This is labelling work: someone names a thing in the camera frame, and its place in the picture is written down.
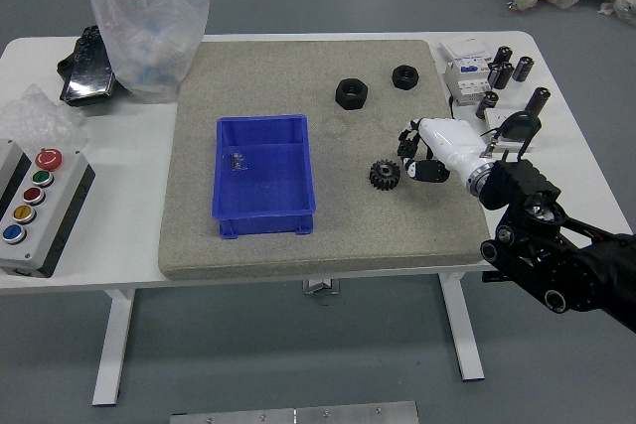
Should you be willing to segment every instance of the blue button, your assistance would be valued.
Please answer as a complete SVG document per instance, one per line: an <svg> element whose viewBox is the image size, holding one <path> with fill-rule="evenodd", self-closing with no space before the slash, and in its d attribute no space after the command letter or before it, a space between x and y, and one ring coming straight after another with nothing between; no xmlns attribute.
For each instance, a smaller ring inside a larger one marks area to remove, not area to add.
<svg viewBox="0 0 636 424"><path fill-rule="evenodd" d="M26 234L24 227L13 223L2 231L2 238L5 242L13 244L22 241Z"/></svg>

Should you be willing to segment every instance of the blue plastic bin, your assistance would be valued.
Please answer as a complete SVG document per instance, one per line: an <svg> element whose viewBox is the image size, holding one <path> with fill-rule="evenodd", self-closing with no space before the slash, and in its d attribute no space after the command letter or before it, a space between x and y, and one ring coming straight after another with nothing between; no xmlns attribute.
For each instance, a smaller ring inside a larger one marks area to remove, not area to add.
<svg viewBox="0 0 636 424"><path fill-rule="evenodd" d="M217 121L212 216L222 238L310 233L315 211L304 115Z"/></svg>

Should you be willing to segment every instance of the white plastic bag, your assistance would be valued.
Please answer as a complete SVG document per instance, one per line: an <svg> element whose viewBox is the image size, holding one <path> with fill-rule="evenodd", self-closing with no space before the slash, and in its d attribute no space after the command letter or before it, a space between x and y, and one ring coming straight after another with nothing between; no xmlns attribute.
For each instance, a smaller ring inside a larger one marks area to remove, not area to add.
<svg viewBox="0 0 636 424"><path fill-rule="evenodd" d="M210 0L90 0L117 80L147 101L176 97L203 39Z"/></svg>

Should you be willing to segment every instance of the yellow button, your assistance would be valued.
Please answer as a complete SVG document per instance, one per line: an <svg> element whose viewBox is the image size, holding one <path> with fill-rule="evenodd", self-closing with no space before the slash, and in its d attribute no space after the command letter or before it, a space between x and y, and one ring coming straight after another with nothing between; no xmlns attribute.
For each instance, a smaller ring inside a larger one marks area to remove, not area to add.
<svg viewBox="0 0 636 424"><path fill-rule="evenodd" d="M36 211L29 206L19 206L13 211L13 219L18 223L29 223L36 218Z"/></svg>

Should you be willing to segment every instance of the large hex nut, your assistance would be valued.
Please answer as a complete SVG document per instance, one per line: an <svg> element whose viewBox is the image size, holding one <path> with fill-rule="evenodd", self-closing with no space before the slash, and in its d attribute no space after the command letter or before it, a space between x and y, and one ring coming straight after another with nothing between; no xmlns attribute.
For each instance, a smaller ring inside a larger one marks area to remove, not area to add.
<svg viewBox="0 0 636 424"><path fill-rule="evenodd" d="M411 89L417 85L419 74L417 70L408 65L400 65L392 75L394 86L399 89Z"/></svg>
<svg viewBox="0 0 636 424"><path fill-rule="evenodd" d="M345 109L360 109L367 100L369 89L357 78L346 78L338 83L336 102Z"/></svg>

